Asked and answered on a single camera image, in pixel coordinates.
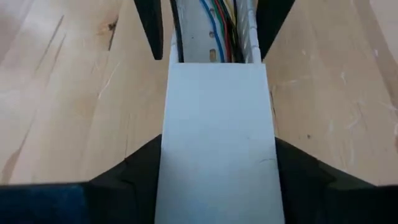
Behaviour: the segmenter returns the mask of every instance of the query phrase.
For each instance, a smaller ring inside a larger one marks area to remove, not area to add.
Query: red wire
[[[214,2],[216,2],[217,8],[218,8],[218,12],[220,13],[221,19],[223,20],[224,32],[225,32],[225,36],[224,36],[225,49],[226,49],[226,55],[227,55],[227,58],[228,58],[228,62],[230,62],[230,61],[232,61],[232,59],[231,59],[231,50],[229,49],[228,30],[227,30],[224,14],[223,14],[223,11],[221,10],[221,6],[220,6],[218,0],[214,0]]]

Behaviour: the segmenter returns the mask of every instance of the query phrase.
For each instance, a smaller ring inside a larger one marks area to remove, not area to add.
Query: cable bundle
[[[215,39],[220,51],[221,62],[238,62],[238,63],[244,62],[242,50],[239,44],[238,31],[236,28],[236,24],[238,23],[236,0],[233,0],[234,7],[231,7],[229,0],[210,0],[216,12],[218,22],[220,23],[221,34],[223,36],[223,40],[225,43],[226,61],[224,59],[224,52],[221,46],[221,41],[218,36],[217,26],[213,18],[213,15],[211,14],[210,8],[208,7],[205,0],[200,0],[200,1],[203,4],[203,7],[205,8],[210,18],[211,25],[213,26]]]

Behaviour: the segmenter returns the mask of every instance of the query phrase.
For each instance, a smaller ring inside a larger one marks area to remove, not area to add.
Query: blue wire
[[[200,0],[200,2],[203,4],[203,7],[206,9],[206,12],[207,12],[208,16],[210,17],[211,25],[213,26],[213,30],[214,30],[214,36],[216,37],[217,46],[218,46],[218,48],[219,48],[219,50],[220,50],[221,62],[225,62],[225,60],[224,60],[223,47],[221,46],[221,41],[220,41],[220,38],[218,37],[218,33],[217,33],[216,22],[214,21],[214,18],[213,18],[213,16],[211,15],[209,6],[208,6],[207,3],[205,2],[205,0]]]

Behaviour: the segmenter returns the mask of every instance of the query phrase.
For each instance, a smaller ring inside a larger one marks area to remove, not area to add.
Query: wooden surface
[[[0,0],[2,184],[90,179],[161,132],[162,4],[156,62],[133,0]],[[276,135],[375,184],[398,184],[397,8],[296,0],[266,58]]]

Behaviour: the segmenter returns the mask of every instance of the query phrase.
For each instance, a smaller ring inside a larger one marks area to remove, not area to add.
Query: wire
[[[225,29],[224,29],[223,20],[222,20],[222,18],[221,18],[221,14],[220,14],[219,10],[217,10],[217,5],[216,5],[215,0],[210,0],[210,1],[211,1],[212,5],[213,5],[213,8],[215,9],[216,16],[217,16],[217,18],[218,18],[218,22],[220,23],[221,35],[223,36],[223,39],[225,39]]]
[[[214,2],[216,2],[217,5],[217,9],[218,12],[221,14],[221,18],[224,24],[224,42],[225,42],[225,50],[226,50],[226,56],[227,56],[227,61],[230,62],[231,61],[231,49],[230,49],[230,44],[229,44],[229,37],[228,37],[228,31],[227,31],[227,25],[226,25],[226,21],[224,18],[224,13],[223,10],[221,9],[220,3],[218,2],[219,0],[214,0]]]
[[[224,2],[224,5],[226,5],[227,6],[227,11],[228,11],[228,14],[229,14],[229,16],[232,18],[232,22],[234,23],[234,25],[235,25],[235,14],[234,14],[234,10],[233,10],[233,8],[232,8],[232,6],[231,6],[231,2],[230,2],[230,0],[223,0],[223,2]]]
[[[180,25],[180,18],[178,16],[177,3],[175,2],[175,0],[170,0],[170,3],[171,3],[173,19],[174,19],[175,35],[177,38],[178,61],[180,63],[183,63],[184,62],[184,52],[183,52],[181,25]]]
[[[218,33],[217,33],[216,22],[214,21],[214,18],[213,18],[213,16],[211,15],[209,6],[208,6],[207,3],[205,2],[205,0],[200,0],[200,2],[202,3],[203,7],[205,8],[205,10],[206,10],[206,12],[207,12],[207,14],[208,14],[208,16],[209,16],[209,18],[210,18],[211,25],[213,26],[214,36],[215,36],[215,38],[216,38],[217,46],[218,46],[219,51],[220,51],[220,59],[221,59],[221,62],[225,62],[225,60],[224,60],[224,52],[223,52],[223,48],[222,48],[222,46],[221,46],[220,37],[218,37]]]
[[[237,5],[236,5],[236,0],[233,0],[234,1],[234,14],[235,14],[235,25],[236,25],[236,28],[238,28],[238,7],[237,7]]]
[[[228,35],[230,36],[230,44],[231,44],[231,54],[233,58],[231,59],[232,62],[238,62],[241,63],[243,62],[243,54],[241,50],[241,46],[239,44],[239,36],[238,32],[236,30],[236,26],[233,24],[231,16],[228,14],[228,10],[224,4],[224,2],[221,3],[221,8],[223,9],[223,12],[226,15],[226,21],[227,21],[227,30],[228,30]]]

